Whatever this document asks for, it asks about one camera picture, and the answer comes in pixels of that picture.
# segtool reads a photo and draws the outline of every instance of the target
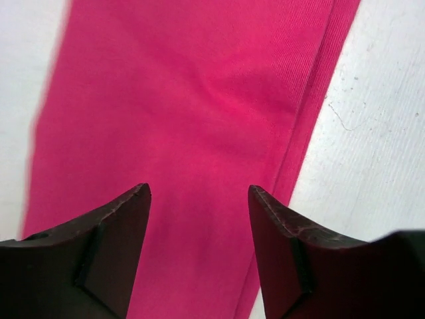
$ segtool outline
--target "white table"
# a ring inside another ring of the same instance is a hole
[[[65,0],[0,0],[0,240],[19,233],[31,124],[65,12]],[[361,3],[291,207],[366,241],[425,228],[425,1]],[[251,318],[264,318],[260,298]]]

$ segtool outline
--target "pink cloth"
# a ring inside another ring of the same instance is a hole
[[[74,0],[24,235],[148,182],[128,318],[247,318],[248,186],[289,201],[358,2]]]

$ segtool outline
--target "tabletop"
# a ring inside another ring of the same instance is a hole
[[[0,240],[19,235],[31,130],[66,0],[0,0]],[[425,229],[425,1],[363,0],[290,207],[372,241]],[[264,318],[261,295],[251,319]]]

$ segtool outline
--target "cloth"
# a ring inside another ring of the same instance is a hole
[[[128,318],[247,318],[248,186],[288,203],[358,2],[74,0],[23,234],[148,182]]]

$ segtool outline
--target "fabric fold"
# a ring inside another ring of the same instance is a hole
[[[289,200],[357,3],[74,0],[24,235],[148,182],[128,318],[247,318],[248,186]]]

